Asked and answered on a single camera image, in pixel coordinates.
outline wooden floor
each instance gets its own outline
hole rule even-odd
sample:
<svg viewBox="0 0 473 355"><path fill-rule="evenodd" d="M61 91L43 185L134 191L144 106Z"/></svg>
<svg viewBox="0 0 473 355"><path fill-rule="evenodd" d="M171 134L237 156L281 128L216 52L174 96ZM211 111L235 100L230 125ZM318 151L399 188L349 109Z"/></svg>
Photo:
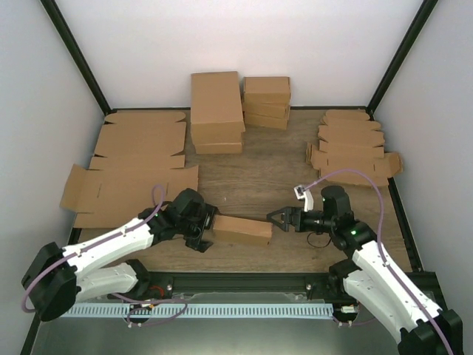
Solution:
<svg viewBox="0 0 473 355"><path fill-rule="evenodd" d="M186 139L186 166L200 166L199 192L205 201L218 206L222 214L264 220L268 212L285 206L300 206L293 187L318 177L305 163L306 142L317 141L321 110L293 110L287 131L247 126L241 155L196 155L189 134ZM321 183L312 189L314 208L321 209ZM355 216L376 230L379 202L367 187L344 186ZM398 265L409 271L404 242L387 188L381 190L385 215L383 241ZM83 230L81 241L104 233L106 229ZM344 254L333 245L315 249L306 242L306 233L284 233L273 229L267 248L215 242L201 254L184 246L181 237L130 254L153 271L260 271L325 272L343 260ZM211 233L205 234L211 240ZM313 235L311 242L323 245L327 235Z"/></svg>

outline stacked cardboard boxes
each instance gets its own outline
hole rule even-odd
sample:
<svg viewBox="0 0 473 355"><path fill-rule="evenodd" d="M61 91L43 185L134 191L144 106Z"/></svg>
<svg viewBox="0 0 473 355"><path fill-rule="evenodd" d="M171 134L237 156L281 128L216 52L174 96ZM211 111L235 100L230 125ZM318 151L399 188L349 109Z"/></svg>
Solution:
<svg viewBox="0 0 473 355"><path fill-rule="evenodd" d="M61 206L76 228L116 228L152 207L156 184L173 200L197 189L198 166L184 169L184 112L123 111L106 116L89 169L74 165Z"/></svg>
<svg viewBox="0 0 473 355"><path fill-rule="evenodd" d="M245 123L287 129L290 110L290 79L279 77L247 77L243 84Z"/></svg>
<svg viewBox="0 0 473 355"><path fill-rule="evenodd" d="M384 133L379 122L370 121L363 111L328 110L319 126L319 148L307 145L307 162L320 170L321 177L340 169L356 169L377 186L387 186L388 178L402 172L398 153L384 152ZM342 172L327 179L335 183L367 185L362 176Z"/></svg>
<svg viewBox="0 0 473 355"><path fill-rule="evenodd" d="M238 72L192 74L191 86L191 137L196 153L241 153L245 124Z"/></svg>

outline flat cardboard box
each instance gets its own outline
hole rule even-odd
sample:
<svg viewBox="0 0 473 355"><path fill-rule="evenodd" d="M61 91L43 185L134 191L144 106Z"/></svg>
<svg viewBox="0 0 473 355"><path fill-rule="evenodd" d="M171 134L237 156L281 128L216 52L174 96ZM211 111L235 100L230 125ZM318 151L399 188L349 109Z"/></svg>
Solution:
<svg viewBox="0 0 473 355"><path fill-rule="evenodd" d="M375 147L384 145L384 133L320 125L319 138L329 143Z"/></svg>
<svg viewBox="0 0 473 355"><path fill-rule="evenodd" d="M268 246L273 236L269 222L215 216L212 229L215 239L227 243L241 243L251 246Z"/></svg>
<svg viewBox="0 0 473 355"><path fill-rule="evenodd" d="M325 116L350 120L369 121L370 115L361 109L329 109Z"/></svg>
<svg viewBox="0 0 473 355"><path fill-rule="evenodd" d="M285 118L289 110L289 104L258 104L244 101L242 105L245 113L275 118Z"/></svg>
<svg viewBox="0 0 473 355"><path fill-rule="evenodd" d="M186 123L183 112L118 112L106 116L95 155L175 155L184 150Z"/></svg>
<svg viewBox="0 0 473 355"><path fill-rule="evenodd" d="M338 118L324 116L322 121L329 127L347 128L347 129L363 129L367 131L378 131L381 124L376 121L353 120L351 118Z"/></svg>
<svg viewBox="0 0 473 355"><path fill-rule="evenodd" d="M387 186L387 178L402 172L403 169L398 153L386 153L384 158L330 155L321 152L313 144L309 144L306 154L306 161L310 162L315 170L320 170L322 177L340 169L356 169L372 178L377 186ZM327 180L370 186L370 183L362 176L350 172L334 175Z"/></svg>
<svg viewBox="0 0 473 355"><path fill-rule="evenodd" d="M384 158L383 146L350 146L347 144L328 143L319 141L319 150L329 155L344 155L347 157Z"/></svg>
<svg viewBox="0 0 473 355"><path fill-rule="evenodd" d="M243 122L238 72L192 74L191 125Z"/></svg>
<svg viewBox="0 0 473 355"><path fill-rule="evenodd" d="M76 228L117 228L152 207L151 192L158 183L166 190L165 200L175 199L186 188L197 190L198 171L198 166L87 170L74 165L61 207L78 213L74 222Z"/></svg>
<svg viewBox="0 0 473 355"><path fill-rule="evenodd" d="M197 154L241 154L243 143L216 143L195 145Z"/></svg>
<svg viewBox="0 0 473 355"><path fill-rule="evenodd" d="M288 104L290 79L287 76L246 77L243 92L245 102Z"/></svg>

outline purple cable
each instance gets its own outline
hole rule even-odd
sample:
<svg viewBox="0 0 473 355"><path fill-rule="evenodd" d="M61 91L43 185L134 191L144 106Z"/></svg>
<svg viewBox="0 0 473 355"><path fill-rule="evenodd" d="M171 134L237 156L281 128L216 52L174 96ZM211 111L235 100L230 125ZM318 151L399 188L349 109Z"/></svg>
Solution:
<svg viewBox="0 0 473 355"><path fill-rule="evenodd" d="M412 298L412 300L414 301L414 303L417 305L417 307L419 307L419 309L422 311L422 313L427 317L427 319L430 321L430 324L432 324L432 327L434 327L435 331L437 332L438 336L440 337L440 339L442 340L442 343L443 345L445 346L445 349L447 351L447 353L449 355L454 355L453 354L453 350L452 350L452 347L450 346L448 340L446 339L445 337L445 334L442 332L442 330L440 329L440 327L438 326L437 322L435 321L435 319L433 319L429 312L426 310L426 308L422 305L422 302L419 301L419 299L414 295L414 293L409 290L409 287L407 287L407 285L404 283L404 281L399 277L399 275L396 274L396 272L394 271L394 269L392 268L391 265L389 265L389 263L387 263L387 258L386 258L386 255L384 255L383 253L383 244L381 243L381 227L383 226L383 217L384 217L384 201L383 201L383 197L381 196L381 192L379 191L378 187L376 186L376 184L374 183L373 180L370 179L370 177L366 174L364 174L363 172L360 172L358 170L355 170L355 169L340 169L340 170L337 170L336 172L331 172L330 174L327 174L325 175L324 177L321 177L320 179L314 181L313 183L310 183L309 185L307 185L306 187L304 187L304 190L308 190L310 189L311 187L314 187L315 185L317 185L318 183L320 183L321 181L331 177L331 176L334 176L334 175L337 175L337 174L340 174L341 172L352 172L352 173L355 173L355 174L358 174L360 176L362 176L363 178L367 179L370 184L372 185L372 187L375 189L376 191L376 194L378 195L378 199L379 199L379 207L380 207L380 216L379 216L379 222L378 222L378 232L377 232L377 243L378 243L378 250L379 250L379 254L381 255L381 259L383 260L383 263L386 265L387 269L389 270L389 272L391 273L391 275L396 279L396 281L399 283L399 285L402 286L402 288L405 290L405 292L407 292L407 294Z"/></svg>
<svg viewBox="0 0 473 355"><path fill-rule="evenodd" d="M152 200L154 201L154 191L155 189L159 187L160 190L161 190L161 198L160 198L160 202L159 204L156 206L156 208L153 210L153 212L144 220L142 220L141 222L135 224L134 226L132 227L129 227L127 229L125 229L125 233L128 233L128 232L131 232L131 231L134 231L135 229L138 229L140 228L142 225L148 223L160 210L161 206L163 205L163 201L164 201L164 197L166 196L166 192L164 191L164 188L162 185L154 185L153 186L153 189L152 189ZM84 253L96 246L99 246L101 244L104 244L116 237L119 237L122 235L122 232L121 231L118 231L117 233L114 233L112 235L109 235L107 238L103 238L102 240L99 240L93 244L91 244L90 246L86 246L85 248L81 249L81 253ZM77 254L76 253L72 253L71 255L68 255L66 257L63 257L62 259L56 261L55 263L51 264L50 266L48 266L46 269L44 269L44 271L42 271L31 283L30 285L27 287L27 289L25 290L24 292L24 295L23 295L23 298L21 299L21 309L23 310L23 312L25 313L34 313L35 312L35 309L30 309L27 307L27 299L31 293L31 291L35 288L36 285L38 285L38 283L46 276L48 275L52 270L54 270L55 268L57 268L58 266L60 266L61 264L65 263L66 261L68 261L69 259L72 259L73 257L77 257Z"/></svg>
<svg viewBox="0 0 473 355"><path fill-rule="evenodd" d="M121 294L112 294L113 296L125 301L125 302L128 302L128 303L137 303L137 304L140 304L140 305L162 305L163 303L182 303L184 305L184 307L178 311L176 314L173 314L172 316L170 316L169 318L166 318L166 319L163 319L163 320L160 320L159 322L153 322L153 323L141 323L140 327L151 327L153 325L159 325L159 324L164 324L164 323L167 323L167 322L170 322L172 320L175 320L176 318L178 318L181 314L183 314L187 307L188 307L188 303L186 300L179 300L179 299L170 299L170 300L147 300L147 301L138 301L138 300L132 300L131 298L128 298L128 297L125 297ZM126 315L126 321L128 322L129 325L132 325L132 321L130 320L130 316L137 312L137 311L140 311L140 310L147 310L147 308L144 308L144 307L139 307L139 308L135 308L135 309L132 309L127 315Z"/></svg>

